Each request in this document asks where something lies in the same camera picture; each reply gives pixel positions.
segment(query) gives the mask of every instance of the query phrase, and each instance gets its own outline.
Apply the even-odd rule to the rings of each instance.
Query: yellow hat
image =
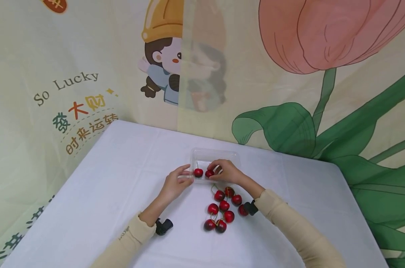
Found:
[[[227,44],[227,32],[222,11],[215,0],[197,0],[192,40],[204,43],[223,52]]]
[[[145,43],[166,37],[182,38],[184,0],[151,0],[141,36]]]

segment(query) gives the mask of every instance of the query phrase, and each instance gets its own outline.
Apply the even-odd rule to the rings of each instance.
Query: child's hand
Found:
[[[241,183],[248,178],[241,170],[237,169],[230,160],[219,159],[212,161],[207,169],[214,170],[214,175],[210,177],[210,180],[214,181],[226,181],[241,185]]]
[[[185,170],[189,167],[190,164],[178,167],[165,178],[165,183],[159,193],[159,198],[171,203],[193,183],[193,178],[178,178],[178,176],[189,176],[191,172]]]
[[[143,57],[142,59],[138,60],[137,67],[143,71],[144,73],[147,73],[149,70],[150,63],[146,59],[146,57]]]

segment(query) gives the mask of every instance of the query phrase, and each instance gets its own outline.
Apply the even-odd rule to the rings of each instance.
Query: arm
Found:
[[[210,179],[235,183],[247,191],[254,199],[255,206],[285,235],[302,257],[307,268],[345,268],[341,254],[329,240],[321,234],[306,218],[285,203],[271,190],[266,190],[256,181],[244,175],[230,161],[216,160],[213,169],[220,165],[223,172]]]
[[[140,247],[155,233],[155,223],[166,207],[175,200],[193,179],[178,178],[188,176],[186,171],[190,165],[185,165],[171,172],[165,179],[164,186],[158,197],[141,213],[135,215],[128,223],[118,239],[95,260],[91,268],[127,268],[132,257]]]

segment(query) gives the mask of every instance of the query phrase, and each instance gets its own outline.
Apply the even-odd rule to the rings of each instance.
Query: beige sleeve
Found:
[[[271,190],[255,200],[255,206],[275,224],[296,248],[306,268],[345,268],[341,254],[306,218]]]
[[[91,268],[127,268],[132,257],[156,231],[156,225],[149,227],[135,215],[120,237],[95,260]]]

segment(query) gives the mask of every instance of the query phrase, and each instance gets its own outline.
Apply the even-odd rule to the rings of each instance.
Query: cartoon girl illustration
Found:
[[[189,82],[186,107],[198,112],[215,110],[226,101],[227,62],[223,51],[226,30],[215,0],[197,0],[192,30],[191,57],[186,63]]]
[[[178,105],[184,0],[151,0],[144,30],[145,57],[138,68],[148,74],[141,88],[147,98],[164,91],[164,101]],[[198,0],[189,62],[185,107],[214,110],[225,102],[226,60],[223,16],[213,0]]]
[[[163,90],[164,101],[178,105],[184,0],[151,0],[141,36],[145,57],[138,68],[148,74],[141,88],[147,98]]]

